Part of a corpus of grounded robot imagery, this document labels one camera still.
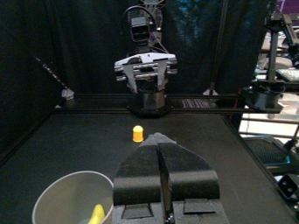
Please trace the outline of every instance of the yellow peg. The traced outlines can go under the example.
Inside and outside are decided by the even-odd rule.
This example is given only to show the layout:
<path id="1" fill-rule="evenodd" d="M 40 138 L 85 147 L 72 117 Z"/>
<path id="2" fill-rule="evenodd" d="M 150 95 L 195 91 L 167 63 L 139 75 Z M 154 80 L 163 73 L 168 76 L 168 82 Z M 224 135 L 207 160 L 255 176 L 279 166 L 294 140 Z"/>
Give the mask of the yellow peg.
<path id="1" fill-rule="evenodd" d="M 136 143 L 141 143 L 144 141 L 144 129 L 139 125 L 133 127 L 133 141 Z"/>

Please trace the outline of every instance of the black table surface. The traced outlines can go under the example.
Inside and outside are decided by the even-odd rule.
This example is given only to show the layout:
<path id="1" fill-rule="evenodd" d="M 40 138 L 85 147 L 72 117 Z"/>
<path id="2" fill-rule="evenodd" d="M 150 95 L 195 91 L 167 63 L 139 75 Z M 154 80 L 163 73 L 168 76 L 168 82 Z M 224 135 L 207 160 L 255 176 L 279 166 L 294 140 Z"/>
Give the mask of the black table surface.
<path id="1" fill-rule="evenodd" d="M 272 177 L 220 115 L 170 114 L 141 119 L 131 114 L 52 114 L 0 168 L 0 223 L 31 223 L 35 202 L 49 184 L 77 171 L 104 173 L 117 166 L 144 137 L 167 135 L 210 163 L 219 175 L 220 201 L 231 224 L 296 223 Z"/>

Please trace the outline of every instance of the white cup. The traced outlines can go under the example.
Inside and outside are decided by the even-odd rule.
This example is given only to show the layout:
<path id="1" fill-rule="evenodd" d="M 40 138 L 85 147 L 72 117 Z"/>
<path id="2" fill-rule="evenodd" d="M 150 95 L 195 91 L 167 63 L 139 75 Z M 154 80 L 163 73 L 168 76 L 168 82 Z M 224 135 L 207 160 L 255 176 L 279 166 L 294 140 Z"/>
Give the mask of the white cup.
<path id="1" fill-rule="evenodd" d="M 88 224 L 96 204 L 104 207 L 103 224 L 112 223 L 113 184 L 95 171 L 79 171 L 44 190 L 32 210 L 33 224 Z"/>

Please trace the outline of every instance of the small yellow object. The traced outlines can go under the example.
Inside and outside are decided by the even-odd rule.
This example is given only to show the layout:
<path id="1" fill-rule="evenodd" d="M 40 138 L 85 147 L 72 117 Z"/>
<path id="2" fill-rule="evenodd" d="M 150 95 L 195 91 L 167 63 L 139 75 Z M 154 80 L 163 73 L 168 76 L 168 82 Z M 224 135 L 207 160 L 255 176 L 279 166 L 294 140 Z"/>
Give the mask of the small yellow object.
<path id="1" fill-rule="evenodd" d="M 105 219 L 104 207 L 100 204 L 97 204 L 95 206 L 88 224 L 100 224 L 104 219 Z"/>
<path id="2" fill-rule="evenodd" d="M 133 127 L 133 141 L 136 143 L 141 143 L 144 141 L 144 129 L 139 125 Z"/>

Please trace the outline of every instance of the black curtain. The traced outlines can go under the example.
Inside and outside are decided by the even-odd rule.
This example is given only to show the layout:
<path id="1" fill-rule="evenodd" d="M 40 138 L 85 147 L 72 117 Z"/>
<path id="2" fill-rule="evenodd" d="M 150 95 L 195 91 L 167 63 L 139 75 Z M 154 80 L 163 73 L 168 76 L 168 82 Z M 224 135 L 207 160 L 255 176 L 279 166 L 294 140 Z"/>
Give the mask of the black curtain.
<path id="1" fill-rule="evenodd" d="M 49 2 L 71 87 L 83 94 L 128 93 L 125 83 L 116 82 L 113 64 L 135 50 L 128 31 L 120 35 L 120 23 L 125 9 L 137 1 Z M 210 86 L 222 3 L 167 1 L 163 44 L 179 60 L 179 73 L 170 77 L 168 93 L 202 94 Z M 216 75 L 216 91 L 222 94 L 236 93 L 252 79 L 266 34 L 267 3 L 268 0 L 228 1 Z"/>
<path id="2" fill-rule="evenodd" d="M 216 91 L 248 85 L 263 43 L 268 0 L 228 0 L 219 51 Z M 135 50 L 120 35 L 125 9 L 136 0 L 9 0 L 0 22 L 47 62 L 77 94 L 129 93 L 113 65 Z M 167 93 L 202 94 L 211 83 L 223 1 L 167 0 L 163 45 L 179 73 Z M 61 86 L 44 72 L 12 33 L 0 27 L 0 152 L 60 102 Z"/>
<path id="3" fill-rule="evenodd" d="M 0 157 L 61 100 L 25 47 L 57 71 L 44 1 L 0 1 Z"/>

